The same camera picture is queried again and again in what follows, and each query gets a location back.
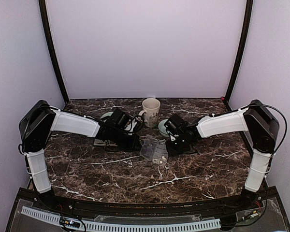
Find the clear plastic pill organizer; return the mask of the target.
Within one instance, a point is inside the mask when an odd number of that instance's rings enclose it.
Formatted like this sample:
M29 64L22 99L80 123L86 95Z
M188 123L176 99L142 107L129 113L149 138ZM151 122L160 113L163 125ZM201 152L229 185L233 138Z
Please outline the clear plastic pill organizer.
M165 166L168 159L168 152L166 149L165 141L156 140L154 138L147 138L144 140L142 145L140 155L146 159L147 161L151 161L153 164L159 166ZM163 161L163 163L155 162L153 159L158 159L159 161Z

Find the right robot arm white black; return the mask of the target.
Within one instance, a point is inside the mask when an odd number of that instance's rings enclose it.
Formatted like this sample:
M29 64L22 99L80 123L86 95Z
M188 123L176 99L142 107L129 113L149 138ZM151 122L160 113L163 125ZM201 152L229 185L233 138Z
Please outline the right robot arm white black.
M169 140L165 143L170 156L181 155L190 149L193 142L214 135L245 131L253 142L253 157L245 182L243 195L237 198L237 206L247 210L256 201L254 193L259 191L263 179L270 170L273 156L280 144L277 143L279 122L271 113L275 108L253 100L247 106L222 114L210 114L193 122L187 122L178 114L165 123Z

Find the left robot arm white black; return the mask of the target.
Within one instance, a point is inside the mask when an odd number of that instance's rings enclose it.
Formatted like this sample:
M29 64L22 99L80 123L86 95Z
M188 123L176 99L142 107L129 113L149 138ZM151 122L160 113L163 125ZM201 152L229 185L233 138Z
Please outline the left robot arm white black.
M115 109L110 116L94 118L62 111L50 106L47 101L38 101L19 123L21 144L20 154L25 156L28 174L36 191L41 194L39 202L48 211L58 207L58 199L51 193L45 162L45 148L54 131L74 133L115 144L123 150L140 150L138 132L145 125L141 116L130 116Z

